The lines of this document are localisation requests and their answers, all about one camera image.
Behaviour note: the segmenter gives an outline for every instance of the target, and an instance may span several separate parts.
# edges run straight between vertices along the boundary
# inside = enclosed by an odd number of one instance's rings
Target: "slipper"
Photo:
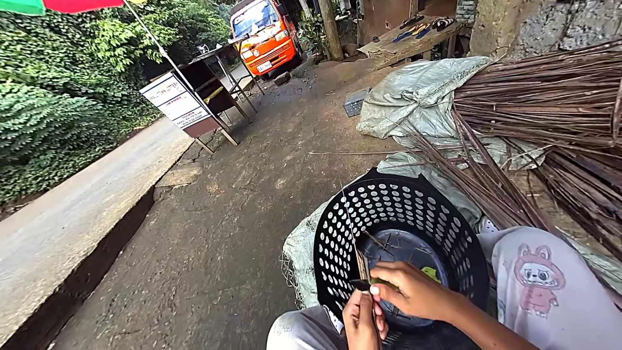
[[[436,29],[439,27],[439,23],[442,22],[445,19],[448,19],[449,17],[440,17],[440,18],[436,18],[436,20],[434,20],[434,22],[432,23],[432,29]]]
[[[436,28],[437,32],[442,32],[445,28],[451,26],[456,20],[453,18],[442,19],[439,22],[438,27]]]
[[[423,23],[419,24],[418,26],[412,26],[407,31],[398,34],[397,37],[393,39],[393,42],[399,42],[405,37],[409,37],[411,35],[417,35],[423,28],[427,26],[428,26],[427,24],[423,24]]]
[[[406,28],[408,26],[411,26],[411,25],[421,21],[424,18],[425,18],[425,16],[417,16],[417,17],[413,17],[413,18],[410,18],[410,19],[404,19],[404,22],[402,22],[402,25],[399,26],[399,28],[400,29],[404,29],[404,28]]]
[[[421,39],[426,34],[428,34],[428,32],[430,32],[430,25],[427,25],[425,28],[421,29],[421,31],[419,31],[419,33],[417,34],[416,38]]]

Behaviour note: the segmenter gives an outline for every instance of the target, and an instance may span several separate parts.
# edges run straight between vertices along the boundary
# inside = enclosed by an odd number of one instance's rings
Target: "gray pants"
[[[318,305],[278,317],[268,333],[266,349],[347,350],[348,343],[337,333],[326,309]]]

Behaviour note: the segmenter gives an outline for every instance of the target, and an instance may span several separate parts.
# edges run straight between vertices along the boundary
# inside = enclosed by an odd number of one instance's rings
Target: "white pants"
[[[513,227],[479,235],[497,280],[499,322],[540,349],[619,349],[622,312],[583,258],[548,232]],[[272,349],[347,349],[326,310],[278,317]]]

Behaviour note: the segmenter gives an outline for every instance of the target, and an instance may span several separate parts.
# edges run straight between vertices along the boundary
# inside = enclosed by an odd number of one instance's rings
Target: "orange van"
[[[243,0],[231,8],[233,37],[250,35],[238,45],[250,71],[267,80],[276,67],[300,59],[294,23],[285,6],[275,0]]]

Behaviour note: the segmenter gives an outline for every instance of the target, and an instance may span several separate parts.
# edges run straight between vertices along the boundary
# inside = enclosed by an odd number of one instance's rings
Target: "concrete curb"
[[[0,222],[0,348],[46,349],[193,140],[163,118]]]

